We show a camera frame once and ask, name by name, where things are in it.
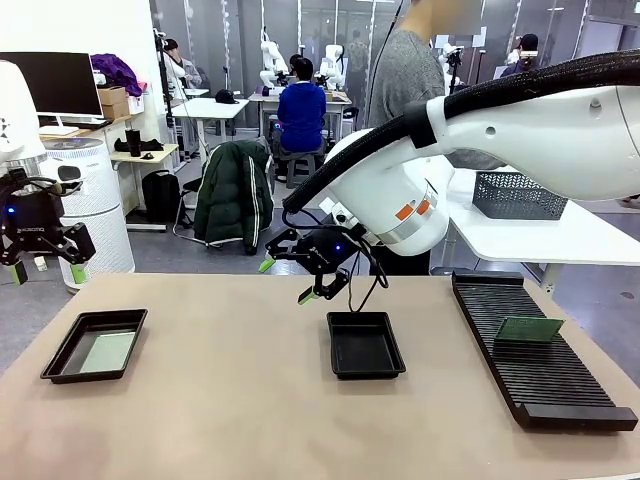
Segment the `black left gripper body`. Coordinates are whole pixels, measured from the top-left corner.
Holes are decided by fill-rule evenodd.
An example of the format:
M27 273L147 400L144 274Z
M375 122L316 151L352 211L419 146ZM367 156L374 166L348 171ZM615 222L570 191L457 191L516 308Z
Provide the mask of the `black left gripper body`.
M34 246L38 240L58 245L64 242L60 222L62 201L47 192L10 194L2 207L2 233L11 241Z

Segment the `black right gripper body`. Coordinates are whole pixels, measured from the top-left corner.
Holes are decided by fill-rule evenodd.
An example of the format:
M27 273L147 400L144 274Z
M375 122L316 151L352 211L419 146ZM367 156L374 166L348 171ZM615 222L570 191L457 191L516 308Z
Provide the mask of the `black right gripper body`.
M294 246L296 262L311 274L332 274L349 258L359 251L359 247L345 234L337 230L312 230Z

